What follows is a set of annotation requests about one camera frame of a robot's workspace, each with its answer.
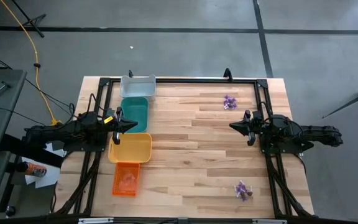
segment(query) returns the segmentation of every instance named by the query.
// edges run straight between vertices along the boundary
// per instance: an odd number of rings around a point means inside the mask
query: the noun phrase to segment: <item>yellow cable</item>
[[[34,49],[34,53],[35,53],[35,62],[36,64],[38,64],[38,53],[37,53],[37,49],[35,48],[35,44],[34,42],[32,41],[29,33],[26,31],[26,29],[23,27],[23,25],[20,23],[20,21],[17,19],[17,17],[15,16],[15,14],[11,11],[11,9],[9,8],[8,5],[5,4],[4,0],[1,0],[1,2],[4,4],[5,8],[11,13],[12,17],[16,20],[16,22],[20,25],[20,27],[23,29],[23,31],[25,32],[25,34],[27,35],[27,37],[29,38],[30,42],[31,42],[31,45],[32,45],[32,48]],[[37,85],[38,89],[40,90],[40,85],[38,84],[38,74],[39,74],[39,68],[38,67],[35,67],[35,84]],[[55,117],[53,116],[53,113],[52,113],[52,110],[50,109],[49,107],[49,103],[46,99],[46,97],[44,96],[44,94],[39,91],[42,98],[44,99],[45,101],[45,104],[47,105],[47,108],[49,110],[49,113],[50,113],[50,117],[52,119],[52,125],[55,125],[58,123],[58,121],[55,119]]]

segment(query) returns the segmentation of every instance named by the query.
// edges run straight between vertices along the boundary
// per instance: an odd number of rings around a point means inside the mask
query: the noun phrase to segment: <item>teal bowl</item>
[[[124,118],[137,121],[137,126],[126,133],[143,133],[149,122],[149,102],[144,97],[128,97],[121,101]]]

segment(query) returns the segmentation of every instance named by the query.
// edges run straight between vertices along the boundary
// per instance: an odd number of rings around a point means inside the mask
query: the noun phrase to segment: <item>black floor stripe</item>
[[[220,29],[220,28],[131,28],[131,27],[39,27],[42,32],[177,32],[177,33],[223,33],[257,34],[258,29]],[[0,26],[3,31],[21,31],[20,27]]]
[[[358,30],[265,29],[265,34],[358,35]]]
[[[256,24],[258,25],[260,47],[262,48],[262,57],[264,59],[266,77],[273,78],[272,64],[270,63],[269,52],[267,50],[266,36],[262,16],[260,15],[259,3],[258,0],[253,0],[252,2],[254,3]]]
[[[179,32],[179,33],[223,33],[257,34],[259,29],[225,28],[134,28],[134,27],[39,27],[44,32]],[[21,31],[16,26],[0,26],[0,31]],[[262,29],[265,34],[311,34],[311,35],[358,35],[358,30],[305,30],[305,29]]]

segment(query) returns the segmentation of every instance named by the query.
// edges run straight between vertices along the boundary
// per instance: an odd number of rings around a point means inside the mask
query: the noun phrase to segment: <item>yellow plastic container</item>
[[[116,145],[110,139],[110,162],[148,162],[152,157],[152,137],[148,133],[120,134],[121,143]]]

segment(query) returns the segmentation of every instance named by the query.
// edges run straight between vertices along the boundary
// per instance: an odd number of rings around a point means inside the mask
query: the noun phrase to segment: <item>wooden table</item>
[[[86,111],[89,95],[97,92],[99,78],[84,77],[76,113]],[[268,79],[268,86],[273,112],[291,118],[283,79]],[[225,95],[236,97],[236,110],[223,109]],[[120,102],[116,83],[111,107],[115,109]],[[156,99],[149,107],[147,132],[153,140],[152,158],[140,167],[137,196],[111,195],[115,164],[103,153],[92,216],[273,217],[266,163],[259,144],[247,146],[247,137],[229,127],[230,122],[242,119],[245,110],[257,110],[252,85],[158,83]],[[63,163],[56,209],[77,187],[83,156],[83,152],[74,152]],[[313,213],[301,162],[293,155],[284,154],[283,164],[289,189]],[[235,197],[233,186],[240,180],[254,191],[253,197],[245,202]],[[278,195],[284,211],[279,190]]]

